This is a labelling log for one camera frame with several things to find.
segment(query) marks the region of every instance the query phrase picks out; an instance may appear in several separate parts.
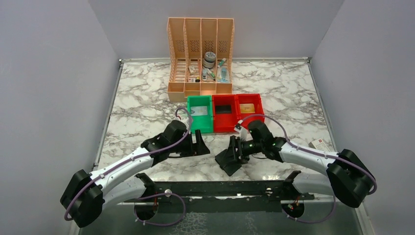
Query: wooden desk organizer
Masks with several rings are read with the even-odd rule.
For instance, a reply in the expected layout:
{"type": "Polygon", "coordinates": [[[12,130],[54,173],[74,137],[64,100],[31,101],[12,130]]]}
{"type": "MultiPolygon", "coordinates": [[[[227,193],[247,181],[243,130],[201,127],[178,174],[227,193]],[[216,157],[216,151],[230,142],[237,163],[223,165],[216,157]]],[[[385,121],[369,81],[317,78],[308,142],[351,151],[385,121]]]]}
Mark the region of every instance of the wooden desk organizer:
{"type": "Polygon", "coordinates": [[[167,93],[170,102],[186,102],[189,95],[232,94],[233,19],[169,18],[167,24],[171,71],[167,93]],[[202,80],[202,61],[207,51],[216,54],[212,71],[217,76],[217,64],[228,69],[230,83],[202,80]],[[193,65],[196,73],[190,74],[193,65]],[[190,82],[190,78],[200,82],[190,82]]]}

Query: screw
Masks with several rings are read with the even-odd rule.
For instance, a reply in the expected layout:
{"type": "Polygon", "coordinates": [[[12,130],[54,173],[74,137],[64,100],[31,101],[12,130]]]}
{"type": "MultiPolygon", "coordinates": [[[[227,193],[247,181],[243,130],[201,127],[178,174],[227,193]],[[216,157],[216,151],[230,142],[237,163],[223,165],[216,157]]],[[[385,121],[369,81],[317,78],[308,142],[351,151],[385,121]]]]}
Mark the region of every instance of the screw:
{"type": "Polygon", "coordinates": [[[164,193],[171,193],[171,190],[170,190],[170,189],[166,189],[166,190],[164,191],[164,193]]]}
{"type": "Polygon", "coordinates": [[[270,196],[272,194],[272,189],[271,188],[267,188],[267,190],[265,191],[265,193],[270,196]]]}

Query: cable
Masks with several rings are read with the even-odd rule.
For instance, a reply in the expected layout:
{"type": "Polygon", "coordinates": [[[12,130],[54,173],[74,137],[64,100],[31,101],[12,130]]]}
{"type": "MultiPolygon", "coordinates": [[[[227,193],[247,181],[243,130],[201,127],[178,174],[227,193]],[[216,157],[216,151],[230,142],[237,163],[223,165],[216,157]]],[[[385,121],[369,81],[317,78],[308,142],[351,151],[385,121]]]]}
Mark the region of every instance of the cable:
{"type": "Polygon", "coordinates": [[[168,158],[188,158],[188,157],[193,157],[193,156],[187,156],[187,157],[183,157],[183,156],[169,156],[168,158]]]}
{"type": "MultiPolygon", "coordinates": [[[[361,171],[362,173],[364,173],[365,175],[367,175],[370,178],[370,180],[372,180],[372,182],[373,182],[373,189],[372,189],[372,191],[369,192],[369,195],[376,192],[376,190],[377,190],[377,183],[376,183],[375,178],[369,172],[367,172],[366,170],[364,170],[360,166],[358,166],[358,165],[356,165],[354,163],[351,163],[351,162],[349,162],[347,160],[344,160],[343,158],[339,158],[338,156],[324,155],[324,154],[321,154],[321,153],[318,153],[318,152],[315,152],[315,151],[312,151],[312,150],[303,148],[303,147],[301,147],[299,145],[293,144],[290,141],[290,139],[288,138],[287,132],[285,131],[285,128],[281,125],[281,123],[279,123],[277,120],[275,120],[274,118],[272,118],[270,116],[267,116],[267,115],[264,115],[264,114],[252,114],[252,115],[249,115],[249,116],[243,118],[242,119],[242,122],[240,124],[242,124],[246,119],[252,118],[252,117],[265,117],[265,118],[268,118],[271,121],[275,122],[278,126],[281,127],[282,131],[284,132],[284,137],[287,140],[287,143],[289,143],[292,147],[297,148],[298,150],[301,150],[301,151],[304,151],[304,152],[307,152],[307,153],[311,153],[311,154],[314,154],[314,155],[319,156],[319,157],[326,157],[326,158],[331,158],[331,159],[339,160],[339,161],[341,161],[343,163],[346,163],[347,165],[349,165],[351,167],[354,167],[354,168],[358,169],[359,171],[361,171]]],[[[333,216],[335,210],[336,210],[336,197],[333,196],[333,207],[332,207],[330,213],[326,217],[324,217],[323,219],[320,219],[320,220],[317,220],[317,221],[305,221],[305,220],[293,218],[293,217],[289,216],[284,210],[283,211],[287,214],[288,218],[293,219],[293,220],[295,220],[297,222],[305,223],[305,224],[316,224],[316,223],[324,222],[324,221],[328,220],[329,218],[331,218],[333,216]]]]}
{"type": "Polygon", "coordinates": [[[259,158],[259,157],[254,157],[253,155],[251,155],[251,157],[256,158],[256,159],[268,159],[268,158],[259,158]]]}
{"type": "Polygon", "coordinates": [[[136,217],[137,217],[136,222],[137,221],[140,221],[140,222],[143,223],[143,225],[145,225],[145,224],[151,224],[151,225],[156,225],[156,226],[167,227],[167,226],[175,225],[175,224],[179,223],[180,221],[182,221],[184,219],[184,216],[186,215],[186,203],[184,202],[184,200],[183,200],[183,198],[181,196],[179,196],[179,195],[177,195],[175,193],[172,193],[172,192],[158,193],[158,194],[154,194],[154,195],[151,195],[151,196],[138,198],[138,200],[145,200],[145,199],[149,199],[149,198],[153,198],[153,197],[166,196],[166,195],[173,195],[173,196],[179,198],[180,201],[183,204],[183,213],[182,213],[182,215],[180,216],[180,218],[178,220],[176,220],[176,221],[174,221],[172,223],[168,223],[168,224],[159,224],[159,223],[154,223],[154,222],[147,222],[146,220],[141,220],[138,217],[136,211],[134,210],[134,215],[136,215],[136,217]]]}
{"type": "Polygon", "coordinates": [[[124,161],[122,161],[122,162],[120,162],[119,164],[117,164],[116,166],[114,166],[113,168],[111,168],[111,169],[108,169],[107,171],[105,171],[104,173],[102,173],[102,174],[100,174],[99,176],[97,176],[96,178],[94,178],[94,179],[92,179],[91,181],[89,181],[81,190],[79,190],[79,192],[74,196],[74,198],[72,199],[72,201],[69,203],[69,205],[68,205],[68,207],[67,207],[67,209],[66,209],[66,211],[65,211],[65,215],[64,215],[64,219],[66,220],[66,221],[71,221],[71,220],[73,220],[73,218],[69,218],[68,217],[68,215],[69,215],[69,211],[70,211],[70,209],[72,208],[72,206],[73,206],[73,204],[75,203],[75,201],[79,198],[79,196],[81,196],[81,194],[87,189],[87,188],[89,188],[89,186],[91,186],[93,183],[95,183],[97,180],[99,180],[99,179],[102,179],[102,178],[104,178],[106,175],[108,175],[108,174],[110,174],[111,172],[113,172],[114,170],[116,170],[116,169],[118,169],[120,166],[123,166],[123,165],[125,165],[126,163],[129,163],[130,161],[133,161],[133,160],[136,160],[136,159],[138,159],[138,158],[142,158],[142,157],[145,157],[145,156],[149,156],[149,155],[151,155],[151,154],[155,154],[155,153],[159,153],[159,152],[162,152],[162,151],[165,151],[165,150],[168,150],[168,149],[170,149],[170,148],[172,148],[172,147],[174,147],[174,146],[176,146],[176,145],[178,145],[178,144],[180,144],[186,137],[187,137],[187,135],[189,134],[189,132],[190,132],[190,128],[192,127],[192,122],[193,122],[193,119],[192,119],[192,117],[191,117],[191,115],[190,115],[190,113],[189,113],[189,111],[185,108],[185,107],[178,107],[177,109],[176,109],[176,112],[175,112],[175,116],[176,117],[179,117],[178,115],[177,115],[177,112],[179,111],[179,110],[183,110],[183,111],[185,111],[186,112],[186,114],[187,114],[187,116],[188,116],[188,118],[189,118],[189,128],[187,129],[187,132],[182,136],[182,138],[180,139],[180,140],[178,140],[177,142],[175,142],[174,144],[172,144],[172,145],[170,145],[170,146],[167,146],[167,147],[164,147],[164,148],[161,148],[161,149],[158,149],[158,150],[155,150],[155,151],[151,151],[151,152],[148,152],[148,153],[143,153],[143,154],[139,154],[139,155],[136,155],[136,156],[134,156],[133,158],[128,158],[128,159],[126,159],[126,160],[124,160],[124,161]]]}
{"type": "Polygon", "coordinates": [[[281,123],[279,123],[279,122],[278,122],[277,120],[275,120],[274,118],[272,118],[272,117],[270,117],[270,116],[267,116],[267,115],[263,115],[263,114],[252,114],[252,115],[249,115],[249,116],[247,116],[247,117],[243,118],[243,119],[242,119],[242,122],[244,122],[244,121],[245,121],[246,119],[248,119],[248,118],[258,117],[258,116],[259,116],[259,117],[266,117],[266,118],[270,119],[271,121],[275,122],[276,124],[278,124],[278,126],[280,126],[280,127],[281,127],[281,129],[282,129],[282,131],[284,132],[284,136],[285,136],[285,139],[287,140],[287,143],[289,143],[292,147],[297,148],[297,149],[299,149],[299,150],[301,150],[301,151],[304,151],[304,152],[307,152],[307,153],[311,153],[311,154],[317,155],[317,156],[319,156],[319,157],[325,157],[325,158],[331,158],[331,159],[339,160],[339,161],[341,161],[341,162],[343,162],[343,163],[345,163],[345,164],[347,164],[347,165],[349,165],[349,166],[351,166],[351,167],[354,167],[354,168],[358,169],[358,170],[359,170],[359,171],[361,171],[363,174],[367,175],[367,176],[370,178],[370,180],[372,181],[372,183],[373,183],[373,189],[372,189],[372,191],[370,191],[370,192],[369,192],[369,195],[374,194],[374,193],[376,192],[376,190],[377,190],[377,183],[376,183],[376,180],[375,180],[375,178],[374,178],[374,177],[373,177],[373,176],[372,176],[369,172],[367,172],[365,169],[361,168],[360,166],[358,166],[358,165],[356,165],[356,164],[354,164],[354,163],[351,163],[351,162],[349,162],[349,161],[347,161],[347,160],[344,160],[343,158],[339,158],[338,156],[333,156],[333,155],[324,155],[324,154],[322,154],[322,153],[314,152],[313,150],[306,149],[306,148],[303,148],[303,147],[301,147],[301,146],[299,146],[299,145],[293,144],[293,143],[290,141],[290,139],[288,138],[288,135],[287,135],[287,132],[285,131],[285,128],[281,125],[281,123]]]}

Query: plastic storage bin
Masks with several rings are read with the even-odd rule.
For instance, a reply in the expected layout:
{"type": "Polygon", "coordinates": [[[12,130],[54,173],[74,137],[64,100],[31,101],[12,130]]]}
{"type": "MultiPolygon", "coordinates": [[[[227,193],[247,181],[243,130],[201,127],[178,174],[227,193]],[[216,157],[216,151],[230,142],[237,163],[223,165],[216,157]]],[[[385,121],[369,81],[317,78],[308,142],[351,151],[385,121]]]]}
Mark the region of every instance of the plastic storage bin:
{"type": "Polygon", "coordinates": [[[212,95],[213,131],[234,132],[241,119],[235,95],[212,95]]]}
{"type": "Polygon", "coordinates": [[[189,110],[193,123],[191,132],[200,130],[201,133],[213,132],[212,97],[210,95],[188,96],[187,110],[189,110]]]}
{"type": "MultiPolygon", "coordinates": [[[[249,115],[252,114],[264,114],[264,110],[262,109],[262,101],[261,101],[261,96],[259,94],[237,94],[237,106],[239,107],[240,110],[240,117],[241,119],[246,118],[249,115]],[[248,112],[250,113],[244,113],[244,110],[241,108],[241,104],[245,104],[245,105],[250,105],[252,104],[254,107],[254,110],[248,110],[248,112]]],[[[248,128],[248,124],[251,121],[254,120],[260,120],[261,122],[265,121],[264,117],[250,117],[249,119],[245,120],[242,123],[242,126],[245,128],[248,128]]]]}

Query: white item in bin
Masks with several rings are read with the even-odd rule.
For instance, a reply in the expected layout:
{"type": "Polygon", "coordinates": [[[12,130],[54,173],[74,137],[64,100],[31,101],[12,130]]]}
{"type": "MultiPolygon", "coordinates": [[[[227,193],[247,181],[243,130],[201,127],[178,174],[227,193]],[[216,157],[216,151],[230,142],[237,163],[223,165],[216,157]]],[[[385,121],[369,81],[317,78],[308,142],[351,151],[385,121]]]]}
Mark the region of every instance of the white item in bin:
{"type": "Polygon", "coordinates": [[[206,71],[206,69],[203,69],[202,72],[202,80],[206,81],[208,78],[208,72],[206,71]]]}
{"type": "Polygon", "coordinates": [[[315,141],[310,142],[310,147],[315,148],[317,150],[330,152],[327,145],[325,145],[325,142],[323,139],[317,139],[315,141]]]}
{"type": "Polygon", "coordinates": [[[189,71],[190,71],[190,74],[194,74],[196,72],[196,69],[194,68],[193,65],[190,65],[189,66],[189,71]]]}
{"type": "Polygon", "coordinates": [[[190,115],[191,116],[204,116],[204,115],[208,115],[208,107],[207,106],[194,106],[194,107],[190,107],[190,115]]]}

